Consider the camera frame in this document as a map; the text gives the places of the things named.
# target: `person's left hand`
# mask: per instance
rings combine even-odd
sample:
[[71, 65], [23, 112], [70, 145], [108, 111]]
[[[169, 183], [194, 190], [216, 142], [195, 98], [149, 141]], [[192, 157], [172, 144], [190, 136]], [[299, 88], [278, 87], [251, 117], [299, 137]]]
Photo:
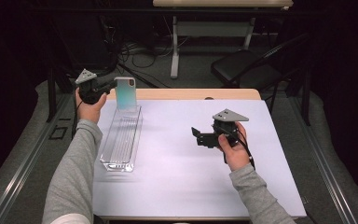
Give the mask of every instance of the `person's left hand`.
[[94, 105], [88, 105], [84, 103], [79, 95], [79, 88], [76, 89], [76, 106], [77, 114], [80, 119], [88, 119], [94, 123], [98, 123], [101, 116], [101, 108], [106, 103], [106, 93], [104, 93], [100, 100]]

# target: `transparent box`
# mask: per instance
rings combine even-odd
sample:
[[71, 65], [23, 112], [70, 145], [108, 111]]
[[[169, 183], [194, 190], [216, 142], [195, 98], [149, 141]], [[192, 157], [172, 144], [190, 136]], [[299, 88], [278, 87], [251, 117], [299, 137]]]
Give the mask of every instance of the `transparent box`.
[[142, 121], [139, 105], [132, 111], [116, 109], [100, 158], [107, 171], [133, 171]]

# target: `table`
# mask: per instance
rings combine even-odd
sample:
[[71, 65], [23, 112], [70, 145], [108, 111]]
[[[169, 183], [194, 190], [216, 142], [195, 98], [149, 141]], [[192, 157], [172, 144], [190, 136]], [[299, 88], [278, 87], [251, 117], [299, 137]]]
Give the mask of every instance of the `table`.
[[[155, 7], [290, 7], [291, 0], [154, 0]], [[178, 36], [242, 36], [243, 48], [248, 49], [255, 27], [255, 18], [245, 21], [179, 21], [173, 16], [172, 39], [173, 54], [171, 78], [178, 77], [179, 49]]]
[[[99, 122], [101, 145], [116, 108], [113, 92], [108, 98]], [[190, 129], [211, 132], [212, 115], [228, 108], [250, 119], [242, 124], [268, 189], [292, 217], [306, 215], [268, 108], [256, 90], [138, 89], [137, 99], [144, 121], [135, 168], [132, 173], [107, 172], [96, 160], [94, 214], [121, 220], [248, 219], [222, 153], [197, 146]]]

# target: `black curtain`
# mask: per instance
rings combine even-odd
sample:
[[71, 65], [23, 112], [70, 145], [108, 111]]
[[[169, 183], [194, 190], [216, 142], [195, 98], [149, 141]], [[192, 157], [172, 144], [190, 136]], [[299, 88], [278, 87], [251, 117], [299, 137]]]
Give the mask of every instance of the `black curtain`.
[[34, 40], [14, 1], [0, 1], [0, 167], [33, 115], [46, 79]]
[[335, 1], [330, 38], [312, 69], [334, 148], [358, 185], [358, 1]]

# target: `white cuff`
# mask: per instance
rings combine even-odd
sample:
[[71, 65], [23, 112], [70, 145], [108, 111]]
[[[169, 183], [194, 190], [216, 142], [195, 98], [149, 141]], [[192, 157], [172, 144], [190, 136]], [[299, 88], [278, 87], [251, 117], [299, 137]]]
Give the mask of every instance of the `white cuff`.
[[73, 213], [58, 217], [51, 224], [90, 224], [90, 221], [81, 214]]

